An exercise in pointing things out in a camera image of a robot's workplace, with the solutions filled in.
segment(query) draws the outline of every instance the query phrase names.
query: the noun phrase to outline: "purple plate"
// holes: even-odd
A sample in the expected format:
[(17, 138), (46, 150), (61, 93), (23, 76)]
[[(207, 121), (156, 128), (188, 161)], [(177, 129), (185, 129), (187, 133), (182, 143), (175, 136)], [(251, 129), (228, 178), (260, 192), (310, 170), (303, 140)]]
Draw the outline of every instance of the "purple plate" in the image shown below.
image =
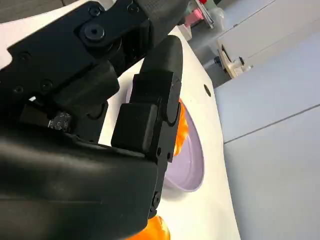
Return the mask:
[[(130, 101), (132, 85), (126, 94), (126, 102)], [(195, 124), (185, 108), (185, 118), (189, 134), (182, 145), (181, 152), (168, 163), (164, 175), (164, 185), (183, 192), (194, 192), (200, 188), (204, 180), (204, 155)]]

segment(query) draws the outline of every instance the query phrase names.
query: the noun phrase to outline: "white table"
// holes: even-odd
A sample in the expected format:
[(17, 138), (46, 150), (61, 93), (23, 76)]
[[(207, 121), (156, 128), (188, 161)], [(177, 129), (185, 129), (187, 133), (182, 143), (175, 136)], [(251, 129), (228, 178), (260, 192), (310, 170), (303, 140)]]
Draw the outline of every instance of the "white table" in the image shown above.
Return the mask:
[[(10, 56), (5, 51), (8, 46), (83, 2), (86, 0), (46, 14), (0, 24), (0, 68), (10, 62)], [(167, 223), (173, 240), (239, 240), (212, 82), (178, 28), (171, 34), (178, 36), (182, 41), (183, 74), (180, 96), (199, 133), (205, 161), (205, 176), (201, 188), (196, 192), (181, 193), (164, 189), (158, 214)], [(120, 105), (125, 102), (128, 86), (140, 67), (141, 62), (119, 78), (120, 91), (108, 101), (109, 108), (99, 143), (110, 145)], [(204, 84), (210, 90), (211, 97), (206, 94)]]

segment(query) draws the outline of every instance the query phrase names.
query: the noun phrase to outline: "screw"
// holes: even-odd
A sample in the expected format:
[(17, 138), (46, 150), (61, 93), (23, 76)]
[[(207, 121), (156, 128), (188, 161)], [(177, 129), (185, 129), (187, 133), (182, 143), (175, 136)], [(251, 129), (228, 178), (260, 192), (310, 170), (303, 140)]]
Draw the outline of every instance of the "screw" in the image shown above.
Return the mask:
[(49, 79), (45, 79), (41, 82), (41, 90), (44, 92), (48, 92), (53, 87), (52, 81)]
[(105, 29), (98, 24), (90, 24), (84, 29), (84, 35), (92, 42), (99, 42), (105, 36)]
[(161, 198), (161, 193), (160, 192), (155, 192), (152, 200), (152, 206), (154, 206), (155, 209), (159, 206), (160, 203), (160, 198)]
[(101, 9), (98, 6), (92, 6), (89, 8), (89, 14), (92, 17), (98, 17), (101, 13)]
[(15, 94), (22, 94), (24, 92), (24, 88), (22, 86), (16, 86), (15, 89), (13, 89), (13, 92)]
[(20, 63), (27, 64), (31, 59), (31, 55), (27, 51), (24, 51), (18, 55), (18, 59)]
[(128, 12), (131, 14), (135, 14), (135, 13), (139, 12), (139, 7), (137, 5), (135, 5), (134, 3), (132, 3), (128, 6)]

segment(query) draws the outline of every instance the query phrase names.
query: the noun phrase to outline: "orange plastic toy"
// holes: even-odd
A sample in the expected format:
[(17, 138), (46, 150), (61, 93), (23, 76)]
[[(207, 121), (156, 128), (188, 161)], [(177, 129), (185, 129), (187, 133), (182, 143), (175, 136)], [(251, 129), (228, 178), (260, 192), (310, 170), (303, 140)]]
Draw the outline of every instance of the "orange plastic toy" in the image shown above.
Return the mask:
[(181, 99), (179, 99), (179, 102), (181, 103), (181, 113), (180, 113), (178, 131), (175, 139), (173, 156), (177, 156), (181, 152), (182, 146), (189, 134), (189, 128), (188, 128), (188, 123), (186, 119), (186, 107), (183, 104)]
[(170, 232), (160, 216), (148, 220), (144, 230), (126, 240), (170, 240)]

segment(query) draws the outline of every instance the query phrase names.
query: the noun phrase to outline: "black robotic arm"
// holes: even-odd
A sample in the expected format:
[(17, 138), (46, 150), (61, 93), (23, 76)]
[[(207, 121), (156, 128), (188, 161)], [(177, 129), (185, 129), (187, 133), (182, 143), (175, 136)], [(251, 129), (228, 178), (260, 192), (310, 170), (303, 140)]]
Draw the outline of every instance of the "black robotic arm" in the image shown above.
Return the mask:
[[(167, 34), (186, 5), (118, 0), (104, 11), (87, 2), (8, 49), (0, 239), (123, 239), (155, 216), (180, 116), (182, 45)], [(143, 57), (112, 147), (98, 144), (118, 77)], [(67, 127), (47, 128), (61, 113)]]

